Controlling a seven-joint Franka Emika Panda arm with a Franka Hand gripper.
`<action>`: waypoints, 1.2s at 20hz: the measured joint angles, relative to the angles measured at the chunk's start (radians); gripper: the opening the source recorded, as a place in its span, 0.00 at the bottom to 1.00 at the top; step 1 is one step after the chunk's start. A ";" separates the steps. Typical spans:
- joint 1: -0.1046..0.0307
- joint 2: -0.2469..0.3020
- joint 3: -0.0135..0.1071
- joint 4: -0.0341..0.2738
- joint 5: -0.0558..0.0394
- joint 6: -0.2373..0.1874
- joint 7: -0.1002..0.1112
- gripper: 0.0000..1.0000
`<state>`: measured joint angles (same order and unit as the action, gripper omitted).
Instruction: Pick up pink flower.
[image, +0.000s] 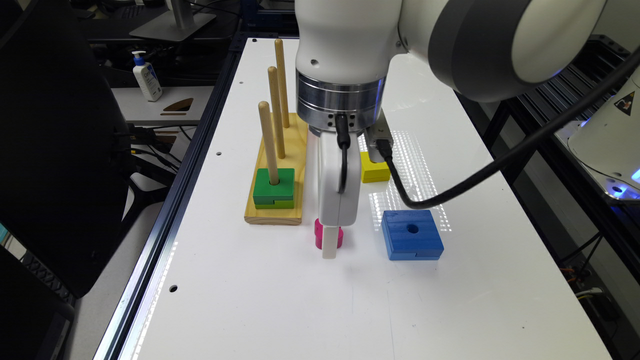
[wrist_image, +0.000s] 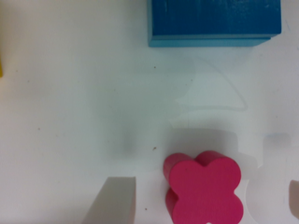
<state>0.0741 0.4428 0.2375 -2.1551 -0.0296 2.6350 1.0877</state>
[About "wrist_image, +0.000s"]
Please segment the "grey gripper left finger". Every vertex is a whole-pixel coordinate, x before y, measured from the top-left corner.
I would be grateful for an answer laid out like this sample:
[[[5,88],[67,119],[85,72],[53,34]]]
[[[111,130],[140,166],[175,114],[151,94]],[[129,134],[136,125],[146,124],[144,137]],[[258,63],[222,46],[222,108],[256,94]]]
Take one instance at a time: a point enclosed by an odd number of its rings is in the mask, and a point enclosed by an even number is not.
[[[82,224],[134,224],[135,201],[134,177],[109,177]]]

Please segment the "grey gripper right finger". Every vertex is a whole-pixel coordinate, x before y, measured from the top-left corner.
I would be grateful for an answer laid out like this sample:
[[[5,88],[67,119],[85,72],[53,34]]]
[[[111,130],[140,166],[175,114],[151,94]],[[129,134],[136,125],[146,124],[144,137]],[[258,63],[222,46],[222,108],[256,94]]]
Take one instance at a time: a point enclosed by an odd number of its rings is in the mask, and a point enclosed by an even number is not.
[[[299,181],[292,180],[290,182],[289,207],[292,215],[299,218]]]

